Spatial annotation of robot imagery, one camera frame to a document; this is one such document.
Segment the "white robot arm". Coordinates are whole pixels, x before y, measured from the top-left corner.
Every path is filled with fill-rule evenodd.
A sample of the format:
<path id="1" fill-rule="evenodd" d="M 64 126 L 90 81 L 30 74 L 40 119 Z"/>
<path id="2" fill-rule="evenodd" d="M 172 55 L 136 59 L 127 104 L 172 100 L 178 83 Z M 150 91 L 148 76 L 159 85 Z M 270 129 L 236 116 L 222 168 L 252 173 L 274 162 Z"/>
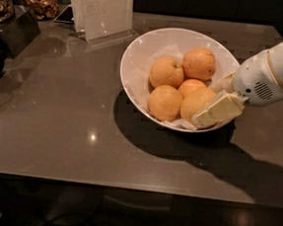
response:
<path id="1" fill-rule="evenodd" d="M 214 81 L 216 97 L 190 117 L 197 128 L 234 119 L 246 105 L 263 107 L 283 100 L 283 41 L 242 63 Z"/>

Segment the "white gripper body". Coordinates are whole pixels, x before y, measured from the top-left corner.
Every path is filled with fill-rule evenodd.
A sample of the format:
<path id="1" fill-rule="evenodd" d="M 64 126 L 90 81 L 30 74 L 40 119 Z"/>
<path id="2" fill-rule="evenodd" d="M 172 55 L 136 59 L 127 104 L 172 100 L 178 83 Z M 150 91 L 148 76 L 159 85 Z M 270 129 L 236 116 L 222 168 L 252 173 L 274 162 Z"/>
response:
<path id="1" fill-rule="evenodd" d="M 271 105 L 283 100 L 283 84 L 276 74 L 267 49 L 241 64 L 232 86 L 250 105 Z"/>

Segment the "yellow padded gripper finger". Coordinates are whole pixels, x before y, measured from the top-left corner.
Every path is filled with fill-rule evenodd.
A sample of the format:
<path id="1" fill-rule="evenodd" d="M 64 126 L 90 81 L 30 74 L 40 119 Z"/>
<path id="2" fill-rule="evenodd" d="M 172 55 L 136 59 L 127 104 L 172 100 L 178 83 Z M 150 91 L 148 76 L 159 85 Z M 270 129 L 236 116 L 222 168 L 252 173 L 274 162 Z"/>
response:
<path id="1" fill-rule="evenodd" d="M 219 93 L 221 91 L 226 91 L 228 93 L 234 92 L 235 89 L 232 84 L 233 78 L 234 78 L 234 72 L 229 73 L 228 75 L 219 78 L 218 80 L 212 83 L 212 90 L 216 93 Z"/>
<path id="2" fill-rule="evenodd" d="M 221 91 L 193 115 L 191 121 L 197 128 L 207 128 L 234 119 L 243 113 L 245 101 L 237 92 Z"/>

